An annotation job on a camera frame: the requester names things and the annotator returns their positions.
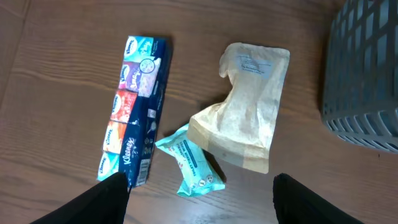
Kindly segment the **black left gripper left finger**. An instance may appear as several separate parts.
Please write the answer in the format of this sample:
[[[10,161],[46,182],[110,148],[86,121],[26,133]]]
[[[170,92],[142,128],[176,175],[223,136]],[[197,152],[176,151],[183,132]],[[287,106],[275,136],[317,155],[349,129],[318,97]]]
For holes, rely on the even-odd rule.
[[[129,191],[127,177],[117,172],[34,224],[123,223]]]

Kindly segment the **blue Kleenex tissue multipack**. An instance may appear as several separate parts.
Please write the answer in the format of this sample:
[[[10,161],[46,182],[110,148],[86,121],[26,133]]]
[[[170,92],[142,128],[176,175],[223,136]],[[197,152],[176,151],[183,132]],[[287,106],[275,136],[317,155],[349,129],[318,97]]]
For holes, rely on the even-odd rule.
[[[169,39],[130,35],[102,146],[97,179],[122,172],[128,187],[146,183],[169,76]]]

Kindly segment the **beige paper pouch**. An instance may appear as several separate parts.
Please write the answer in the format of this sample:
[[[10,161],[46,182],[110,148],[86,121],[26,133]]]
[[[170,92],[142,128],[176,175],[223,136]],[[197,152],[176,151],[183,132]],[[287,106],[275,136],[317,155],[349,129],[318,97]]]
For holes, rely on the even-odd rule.
[[[219,75],[232,89],[189,120],[187,137],[215,157],[266,174],[280,98],[289,66],[287,49],[232,43],[220,58]]]

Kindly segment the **teal wipes packet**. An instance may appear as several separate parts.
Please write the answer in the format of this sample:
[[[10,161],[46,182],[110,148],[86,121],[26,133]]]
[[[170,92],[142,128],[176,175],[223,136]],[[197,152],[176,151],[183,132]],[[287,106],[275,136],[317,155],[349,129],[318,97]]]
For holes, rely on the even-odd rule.
[[[183,180],[177,195],[199,197],[215,190],[225,189],[225,184],[207,161],[203,149],[187,138],[189,125],[174,134],[158,140],[155,145],[177,161]]]

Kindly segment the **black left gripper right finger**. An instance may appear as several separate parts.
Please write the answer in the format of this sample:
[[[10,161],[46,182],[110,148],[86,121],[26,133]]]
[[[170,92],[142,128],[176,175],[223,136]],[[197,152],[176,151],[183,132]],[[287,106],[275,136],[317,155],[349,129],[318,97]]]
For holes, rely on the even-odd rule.
[[[279,224],[362,224],[288,174],[274,177],[272,191]]]

